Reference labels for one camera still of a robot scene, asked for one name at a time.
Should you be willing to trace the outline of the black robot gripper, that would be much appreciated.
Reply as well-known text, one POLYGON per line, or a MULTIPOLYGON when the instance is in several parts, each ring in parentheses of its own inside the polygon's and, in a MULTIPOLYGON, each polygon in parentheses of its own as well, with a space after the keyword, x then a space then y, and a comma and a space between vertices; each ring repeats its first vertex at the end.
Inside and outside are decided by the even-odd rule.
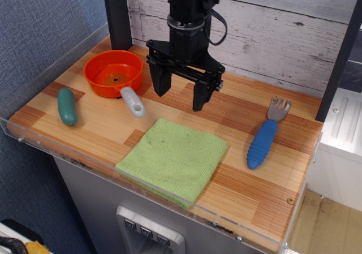
POLYGON ((153 88, 162 97, 171 88, 173 74, 195 83, 193 111, 201 111, 213 91, 222 88, 223 65, 212 58, 209 45, 218 45, 210 39, 210 25, 197 27, 170 26, 168 41, 148 40, 147 56, 153 88))

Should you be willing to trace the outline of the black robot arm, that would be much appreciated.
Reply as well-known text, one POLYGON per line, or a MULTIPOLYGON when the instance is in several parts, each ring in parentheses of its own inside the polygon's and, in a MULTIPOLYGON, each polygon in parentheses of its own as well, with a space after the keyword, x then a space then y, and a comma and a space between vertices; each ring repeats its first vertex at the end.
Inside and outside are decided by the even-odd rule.
POLYGON ((168 0, 169 40, 148 40, 147 62, 155 92, 163 96, 171 88, 173 74, 194 82, 193 110, 202 110, 212 93, 223 86, 223 65, 208 53, 212 44, 212 18, 225 19, 213 6, 219 0, 168 0))

